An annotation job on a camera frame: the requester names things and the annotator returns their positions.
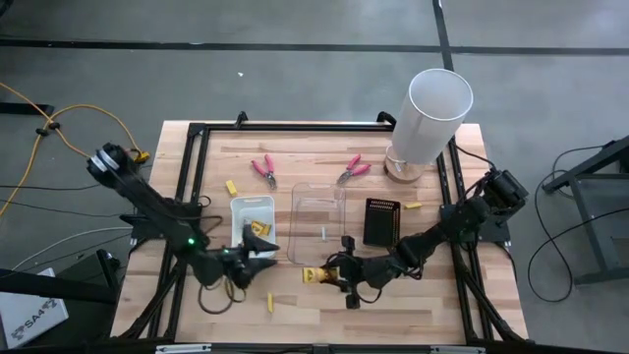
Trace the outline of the clear plastic bin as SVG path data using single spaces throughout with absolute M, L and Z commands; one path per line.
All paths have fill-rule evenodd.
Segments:
M 345 189 L 335 184 L 298 183 L 292 190 L 288 260 L 321 266 L 340 250 L 345 234 Z

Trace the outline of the black floor bracket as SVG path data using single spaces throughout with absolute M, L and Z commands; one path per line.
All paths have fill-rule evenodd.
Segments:
M 49 104 L 37 104 L 32 106 L 28 103 L 0 102 L 0 114 L 12 115 L 40 115 L 45 113 L 50 115 L 54 112 L 55 107 Z

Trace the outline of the black metal table frame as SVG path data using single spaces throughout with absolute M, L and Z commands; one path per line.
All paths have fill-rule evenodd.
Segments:
M 169 336 L 179 342 L 328 343 L 328 344 L 461 344 L 465 340 L 451 250 L 439 246 L 420 280 L 400 278 L 387 284 L 373 304 L 346 308 L 345 296 L 327 284 L 306 284 L 302 269 L 288 260 L 292 190 L 298 183 L 332 183 L 352 156 L 359 154 L 372 170 L 348 186 L 345 228 L 363 233 L 367 198 L 420 202 L 404 210 L 401 230 L 412 234 L 436 224 L 443 202 L 443 178 L 450 167 L 430 167 L 413 184 L 387 178 L 381 164 L 392 129 L 386 123 L 344 124 L 254 122 L 235 126 L 227 121 L 204 122 L 195 134 L 191 121 L 163 124 L 152 159 L 150 185 L 165 197 L 188 200 L 198 194 L 209 215 L 223 222 L 203 222 L 214 245 L 231 237 L 232 180 L 240 196 L 262 196 L 265 182 L 253 170 L 253 159 L 269 154 L 278 186 L 273 192 L 277 264 L 255 277 L 237 303 L 222 289 L 200 292 L 187 275 L 166 296 L 144 331 L 145 336 Z M 267 293 L 274 311 L 267 310 Z

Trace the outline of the silver metal bracket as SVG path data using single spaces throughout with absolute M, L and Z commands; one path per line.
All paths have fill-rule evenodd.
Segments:
M 170 344 L 157 346 L 154 354 L 210 354 L 211 350 L 209 343 Z
M 439 345 L 432 346 L 429 354 L 486 354 L 486 350 L 474 346 Z

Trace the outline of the black mesh plastic basket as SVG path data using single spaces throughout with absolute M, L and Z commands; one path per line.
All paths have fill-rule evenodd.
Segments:
M 399 202 L 366 199 L 363 243 L 371 247 L 391 248 L 400 235 Z

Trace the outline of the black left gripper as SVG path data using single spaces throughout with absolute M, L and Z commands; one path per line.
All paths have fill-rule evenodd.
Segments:
M 247 262 L 247 251 L 258 258 L 271 258 L 279 249 L 278 245 L 259 238 L 252 226 L 246 224 L 243 229 L 243 245 L 204 252 L 203 284 L 213 285 L 220 277 L 226 276 L 237 288 L 246 289 L 257 274 L 277 264 L 276 260 Z

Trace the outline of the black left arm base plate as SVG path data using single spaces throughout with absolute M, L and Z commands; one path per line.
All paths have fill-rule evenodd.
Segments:
M 179 203 L 172 199 L 167 199 L 166 207 L 176 216 L 195 217 L 196 223 L 199 223 L 202 210 L 201 204 Z M 133 227 L 133 238 L 138 240 L 163 239 L 162 232 L 141 211 L 122 214 L 119 218 Z

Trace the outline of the white printed cardboard box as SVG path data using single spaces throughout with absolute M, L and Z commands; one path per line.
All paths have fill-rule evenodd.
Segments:
M 0 324 L 9 349 L 31 342 L 68 318 L 62 299 L 0 292 Z

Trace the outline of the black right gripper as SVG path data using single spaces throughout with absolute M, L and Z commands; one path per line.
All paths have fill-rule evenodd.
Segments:
M 351 236 L 342 236 L 341 245 L 343 251 L 337 254 L 337 264 L 325 264 L 321 267 L 328 272 L 339 272 L 341 280 L 324 280 L 323 283 L 338 287 L 340 291 L 346 293 L 345 303 L 348 310 L 360 309 L 362 302 L 375 303 L 382 294 L 389 257 L 361 258 L 355 256 L 355 239 Z M 367 300 L 360 295 L 358 285 L 362 282 L 366 282 L 369 287 L 378 290 L 373 300 Z

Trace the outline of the white table lamp wooden base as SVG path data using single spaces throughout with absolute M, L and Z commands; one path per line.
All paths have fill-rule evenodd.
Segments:
M 417 74 L 385 150 L 387 177 L 401 184 L 417 181 L 455 136 L 473 103 L 472 88 L 462 76 L 446 69 Z

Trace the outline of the pink-handled hole punch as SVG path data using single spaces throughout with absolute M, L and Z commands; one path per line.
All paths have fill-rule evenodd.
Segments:
M 336 181 L 337 185 L 343 185 L 350 178 L 365 174 L 370 171 L 371 165 L 370 164 L 361 165 L 360 164 L 361 158 L 362 157 L 359 154 L 357 154 L 350 160 L 350 162 L 347 164 L 345 168 L 345 171 L 338 177 Z
M 274 176 L 274 164 L 268 154 L 264 156 L 264 164 L 260 164 L 256 160 L 252 160 L 252 167 L 260 176 L 264 178 L 271 190 L 275 190 L 277 188 Z

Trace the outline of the black metal cart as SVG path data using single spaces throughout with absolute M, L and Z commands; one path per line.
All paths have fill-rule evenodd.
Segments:
M 596 153 L 567 170 L 558 168 L 559 160 L 573 152 L 595 150 Z M 629 211 L 629 206 L 594 214 L 594 205 L 588 203 L 584 195 L 585 185 L 611 181 L 629 183 L 629 136 L 620 140 L 612 140 L 604 145 L 575 147 L 561 152 L 553 161 L 550 173 L 551 180 L 542 184 L 548 193 L 559 193 L 564 197 L 568 194 L 562 189 L 571 190 L 570 200 L 575 204 L 582 218 L 584 228 L 592 248 L 598 270 L 573 278 L 575 285 L 590 285 L 613 280 L 629 279 L 629 265 L 622 265 L 616 251 L 613 237 L 597 231 L 596 223 L 605 217 L 616 216 Z

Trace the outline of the black equipment case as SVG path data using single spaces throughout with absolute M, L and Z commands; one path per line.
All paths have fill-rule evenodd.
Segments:
M 120 262 L 102 249 L 60 273 L 51 267 L 38 273 L 0 268 L 0 292 L 62 299 L 69 313 L 65 322 L 14 349 L 79 344 L 108 334 L 120 291 L 116 275 L 120 269 Z M 8 348 L 1 324 L 0 346 Z

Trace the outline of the white plastic bin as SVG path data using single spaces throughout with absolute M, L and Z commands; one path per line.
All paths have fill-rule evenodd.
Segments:
M 231 246 L 236 247 L 242 242 L 242 233 L 246 224 L 253 221 L 270 224 L 268 236 L 259 238 L 277 244 L 274 199 L 271 196 L 239 197 L 230 203 L 232 213 Z

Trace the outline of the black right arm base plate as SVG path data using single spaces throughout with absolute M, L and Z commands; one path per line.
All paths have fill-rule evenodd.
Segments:
M 507 221 L 494 215 L 481 226 L 478 234 L 474 232 L 468 233 L 462 237 L 462 240 L 464 242 L 473 242 L 475 237 L 478 237 L 479 242 L 487 243 L 504 244 L 511 241 Z

